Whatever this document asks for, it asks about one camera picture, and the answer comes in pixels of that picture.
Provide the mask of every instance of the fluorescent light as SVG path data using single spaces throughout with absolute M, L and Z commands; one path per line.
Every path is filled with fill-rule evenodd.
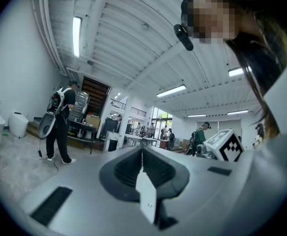
M 72 28 L 72 41 L 73 41 L 73 53 L 76 57 L 80 57 L 80 29 L 82 19 L 78 17 L 73 18 Z
M 173 89 L 167 90 L 167 91 L 165 91 L 163 93 L 157 94 L 157 97 L 163 97 L 163 96 L 169 95 L 171 93 L 179 92 L 179 91 L 185 90 L 185 89 L 186 89 L 185 85 L 180 85 L 180 86 L 178 86 L 176 88 L 173 88 Z
M 247 113 L 248 110 L 242 110 L 242 111 L 237 111 L 237 112 L 230 112 L 230 113 L 227 113 L 228 116 L 231 116 L 231 115 L 237 115 L 237 114 L 243 114 L 243 113 Z
M 187 117 L 205 117 L 207 115 L 190 115 L 190 116 L 187 116 Z
M 229 77 L 236 76 L 236 75 L 243 74 L 243 73 L 244 73 L 244 71 L 243 71 L 243 69 L 241 67 L 235 68 L 235 69 L 232 69 L 232 70 L 228 71 Z

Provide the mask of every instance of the sneaker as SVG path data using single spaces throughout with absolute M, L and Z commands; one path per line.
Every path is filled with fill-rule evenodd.
M 55 158 L 55 156 L 53 155 L 53 157 L 52 158 L 47 158 L 47 160 L 49 161 L 49 162 L 52 162 L 52 160 Z
M 74 163 L 76 160 L 74 159 L 74 158 L 71 158 L 71 162 L 70 163 Z

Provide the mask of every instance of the railing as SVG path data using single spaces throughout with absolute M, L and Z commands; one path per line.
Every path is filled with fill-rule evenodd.
M 115 108 L 120 108 L 122 110 L 125 110 L 126 105 L 118 100 L 110 99 L 110 104 Z
M 113 107 L 120 108 L 122 110 L 125 110 L 125 108 L 126 108 L 126 105 L 124 103 L 118 101 L 118 100 L 110 99 L 110 104 Z M 143 116 L 143 117 L 145 117 L 145 115 L 147 114 L 147 112 L 142 111 L 142 110 L 137 109 L 137 108 L 134 108 L 134 107 L 131 107 L 130 112 L 133 114 L 139 115 L 139 116 Z
M 137 108 L 134 108 L 134 107 L 131 107 L 130 113 L 133 113 L 133 114 L 136 114 L 139 116 L 143 116 L 143 117 L 145 117 L 145 115 L 147 114 L 147 112 L 144 112 L 144 111 L 137 109 Z

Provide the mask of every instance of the black pants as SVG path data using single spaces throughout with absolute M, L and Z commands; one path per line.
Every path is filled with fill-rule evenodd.
M 60 155 L 65 163 L 70 163 L 71 158 L 68 156 L 68 152 L 66 149 L 66 143 L 68 140 L 68 125 L 66 123 L 67 120 L 61 115 L 56 116 L 56 122 L 54 124 L 53 129 L 46 139 L 46 150 L 48 158 L 52 158 L 54 156 L 54 143 L 57 139 L 57 144 L 59 148 Z

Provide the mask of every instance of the white ceiling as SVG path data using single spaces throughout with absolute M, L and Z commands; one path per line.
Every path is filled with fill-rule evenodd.
M 49 0 L 52 34 L 63 66 L 178 117 L 256 111 L 258 102 L 244 76 L 228 76 L 239 64 L 225 44 L 194 42 L 189 52 L 178 41 L 173 26 L 180 22 L 181 1 Z M 82 18 L 80 58 L 72 50 L 73 16 Z M 187 90 L 156 97 L 181 84 Z

